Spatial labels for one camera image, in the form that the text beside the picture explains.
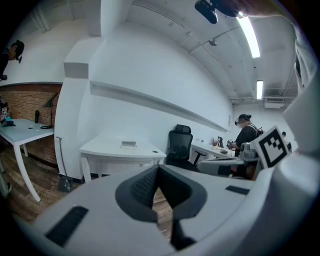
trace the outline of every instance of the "air vent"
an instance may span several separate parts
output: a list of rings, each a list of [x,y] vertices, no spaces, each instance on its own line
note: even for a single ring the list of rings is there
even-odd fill
[[[285,103],[284,98],[265,98],[265,102],[267,103]]]
[[[265,98],[264,107],[266,109],[280,109],[285,106],[284,98]]]

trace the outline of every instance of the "white desk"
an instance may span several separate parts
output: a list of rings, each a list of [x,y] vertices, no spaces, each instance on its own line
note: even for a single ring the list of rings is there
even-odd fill
[[[167,155],[149,142],[137,142],[136,149],[121,148],[121,140],[95,137],[80,148],[85,182],[91,181],[90,170],[102,177],[101,160],[113,164],[163,164]]]
[[[226,149],[226,148],[213,148],[211,145],[209,144],[204,144],[204,143],[192,143],[191,147],[194,148],[197,151],[201,151],[201,152],[205,152],[207,154],[210,155],[214,155],[215,157],[218,158],[233,158],[235,156],[235,153],[230,150],[230,149]],[[221,153],[221,150],[225,150],[228,153],[224,154]]]
[[[32,142],[43,137],[47,137],[54,134],[54,129],[41,129],[44,124],[35,123],[26,119],[13,119],[15,126],[1,126],[0,136],[13,145],[16,161],[19,166],[19,170],[24,179],[26,186],[28,187],[31,195],[37,202],[40,202],[34,186],[32,185],[29,176],[24,165],[24,161],[20,152],[20,145],[23,145],[24,154],[28,157],[27,143]]]

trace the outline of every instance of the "ceiling light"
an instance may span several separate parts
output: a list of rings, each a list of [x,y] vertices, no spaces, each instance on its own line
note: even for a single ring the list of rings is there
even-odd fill
[[[244,18],[246,15],[244,15],[244,13],[242,11],[239,11],[238,13],[238,18]]]
[[[262,80],[256,81],[256,98],[257,98],[257,100],[262,99],[263,90],[264,90],[264,81],[262,81]]]
[[[240,23],[240,26],[245,34],[246,40],[248,41],[252,58],[260,57],[259,45],[257,42],[256,34],[254,28],[251,25],[249,17],[236,18]]]

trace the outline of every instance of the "chair backrest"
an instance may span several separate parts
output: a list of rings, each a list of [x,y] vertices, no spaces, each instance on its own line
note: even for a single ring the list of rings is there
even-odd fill
[[[193,135],[188,126],[177,124],[175,130],[169,132],[170,153],[169,158],[189,160]]]

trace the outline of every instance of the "chair headrest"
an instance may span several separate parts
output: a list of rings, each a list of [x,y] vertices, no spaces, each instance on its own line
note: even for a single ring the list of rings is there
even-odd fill
[[[191,128],[182,124],[177,124],[174,131],[180,134],[191,134]]]

